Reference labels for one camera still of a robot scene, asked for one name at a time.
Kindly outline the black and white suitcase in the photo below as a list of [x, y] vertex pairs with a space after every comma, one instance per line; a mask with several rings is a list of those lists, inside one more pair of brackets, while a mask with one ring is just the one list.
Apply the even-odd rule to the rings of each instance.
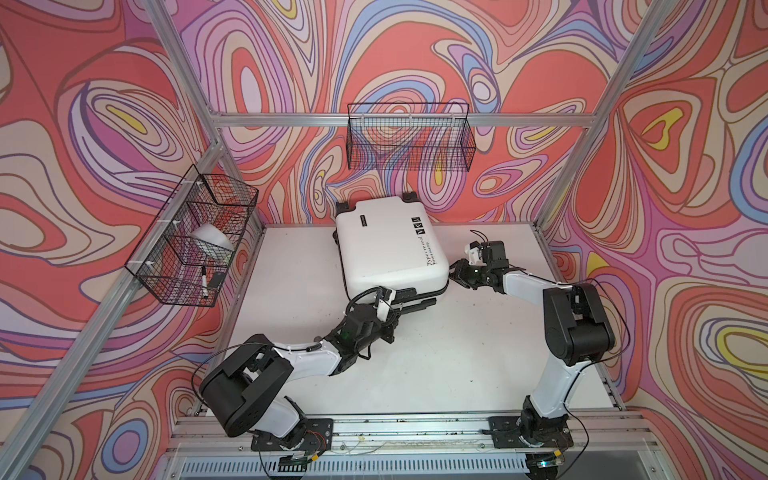
[[334, 241], [349, 299], [370, 288], [436, 298], [448, 286], [449, 262], [424, 204], [414, 192], [336, 204]]

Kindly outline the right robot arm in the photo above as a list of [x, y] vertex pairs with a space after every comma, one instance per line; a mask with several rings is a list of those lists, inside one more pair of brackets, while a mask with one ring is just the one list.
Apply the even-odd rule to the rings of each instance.
[[548, 280], [514, 266], [501, 241], [468, 244], [465, 257], [449, 267], [449, 278], [466, 289], [489, 287], [541, 308], [549, 358], [513, 430], [531, 447], [567, 443], [570, 401], [582, 373], [616, 346], [597, 289], [585, 282]]

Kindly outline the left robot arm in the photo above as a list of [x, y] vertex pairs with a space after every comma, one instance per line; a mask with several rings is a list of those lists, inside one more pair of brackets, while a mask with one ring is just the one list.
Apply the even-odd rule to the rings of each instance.
[[354, 304], [329, 334], [313, 343], [279, 344], [263, 334], [251, 336], [206, 374], [199, 395], [229, 437], [250, 430], [285, 439], [304, 414], [283, 387], [309, 377], [330, 377], [369, 356], [378, 340], [394, 341], [402, 310], [383, 301]]

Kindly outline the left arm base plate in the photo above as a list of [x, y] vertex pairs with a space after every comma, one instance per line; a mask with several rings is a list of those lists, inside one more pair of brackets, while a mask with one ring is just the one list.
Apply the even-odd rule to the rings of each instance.
[[332, 447], [333, 431], [332, 418], [304, 419], [282, 438], [257, 431], [252, 438], [251, 450], [254, 452], [324, 452]]

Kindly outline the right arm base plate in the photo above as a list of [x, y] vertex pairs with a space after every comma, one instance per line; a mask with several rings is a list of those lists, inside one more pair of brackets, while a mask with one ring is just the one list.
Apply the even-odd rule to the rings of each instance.
[[574, 445], [567, 426], [568, 416], [540, 418], [534, 412], [524, 411], [521, 416], [492, 416], [486, 430], [497, 449], [559, 449]]

